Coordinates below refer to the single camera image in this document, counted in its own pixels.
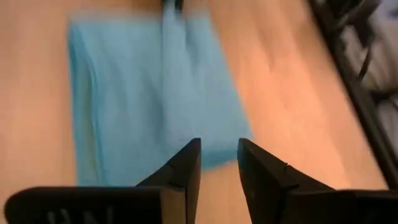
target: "wooden floor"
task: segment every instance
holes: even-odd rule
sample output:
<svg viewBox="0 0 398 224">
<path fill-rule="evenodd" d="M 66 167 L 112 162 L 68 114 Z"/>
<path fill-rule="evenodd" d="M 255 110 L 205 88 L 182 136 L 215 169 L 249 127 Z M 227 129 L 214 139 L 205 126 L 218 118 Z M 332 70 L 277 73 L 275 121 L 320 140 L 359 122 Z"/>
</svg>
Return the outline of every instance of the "wooden floor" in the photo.
<svg viewBox="0 0 398 224">
<path fill-rule="evenodd" d="M 337 189 L 386 188 L 304 0 L 186 1 L 187 14 L 210 9 L 256 143 Z M 25 187 L 74 184 L 67 16 L 120 7 L 160 4 L 0 1 L 0 207 Z M 250 223 L 236 163 L 203 174 L 197 223 Z"/>
</svg>

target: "folded towel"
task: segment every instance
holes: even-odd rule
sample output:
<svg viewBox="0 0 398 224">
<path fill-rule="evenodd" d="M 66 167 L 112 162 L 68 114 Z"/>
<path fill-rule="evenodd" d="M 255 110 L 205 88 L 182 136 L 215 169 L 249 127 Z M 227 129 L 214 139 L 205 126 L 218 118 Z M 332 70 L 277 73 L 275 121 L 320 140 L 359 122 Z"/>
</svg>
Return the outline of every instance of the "folded towel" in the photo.
<svg viewBox="0 0 398 224">
<path fill-rule="evenodd" d="M 211 169 L 251 137 L 207 12 L 79 17 L 68 44 L 80 185 L 135 185 L 192 138 Z"/>
</svg>

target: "hardwood floor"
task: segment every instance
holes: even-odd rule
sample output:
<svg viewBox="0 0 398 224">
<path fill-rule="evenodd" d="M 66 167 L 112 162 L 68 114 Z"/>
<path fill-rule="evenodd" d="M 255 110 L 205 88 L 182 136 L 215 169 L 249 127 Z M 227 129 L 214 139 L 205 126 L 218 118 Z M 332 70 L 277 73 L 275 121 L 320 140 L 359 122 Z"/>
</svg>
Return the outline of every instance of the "hardwood floor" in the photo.
<svg viewBox="0 0 398 224">
<path fill-rule="evenodd" d="M 187 4 L 210 9 L 256 143 L 332 187 L 386 188 L 304 0 Z M 74 184 L 67 18 L 119 7 L 160 4 L 0 1 L 0 206 L 26 187 Z M 250 223 L 236 163 L 203 174 L 197 223 Z"/>
</svg>

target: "blue towel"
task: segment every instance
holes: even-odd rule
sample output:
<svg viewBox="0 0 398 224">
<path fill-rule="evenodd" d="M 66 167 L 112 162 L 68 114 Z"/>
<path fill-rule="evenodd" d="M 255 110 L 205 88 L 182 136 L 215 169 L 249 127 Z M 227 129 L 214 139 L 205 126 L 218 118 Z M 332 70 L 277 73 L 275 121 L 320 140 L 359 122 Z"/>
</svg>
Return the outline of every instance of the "blue towel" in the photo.
<svg viewBox="0 0 398 224">
<path fill-rule="evenodd" d="M 136 185 L 192 138 L 211 169 L 251 137 L 205 11 L 81 17 L 68 46 L 80 185 Z"/>
</svg>

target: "wood grain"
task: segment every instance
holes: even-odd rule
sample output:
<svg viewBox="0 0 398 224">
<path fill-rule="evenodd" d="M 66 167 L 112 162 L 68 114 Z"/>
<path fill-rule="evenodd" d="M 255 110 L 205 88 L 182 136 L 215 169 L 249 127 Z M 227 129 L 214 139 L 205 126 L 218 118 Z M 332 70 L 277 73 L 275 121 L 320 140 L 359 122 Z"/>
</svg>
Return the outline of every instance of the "wood grain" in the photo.
<svg viewBox="0 0 398 224">
<path fill-rule="evenodd" d="M 74 184 L 69 13 L 159 3 L 0 1 L 0 206 L 26 187 Z M 210 9 L 256 143 L 332 187 L 386 188 L 304 0 L 191 0 L 187 14 L 200 7 Z M 203 174 L 197 223 L 250 223 L 236 163 Z"/>
</svg>

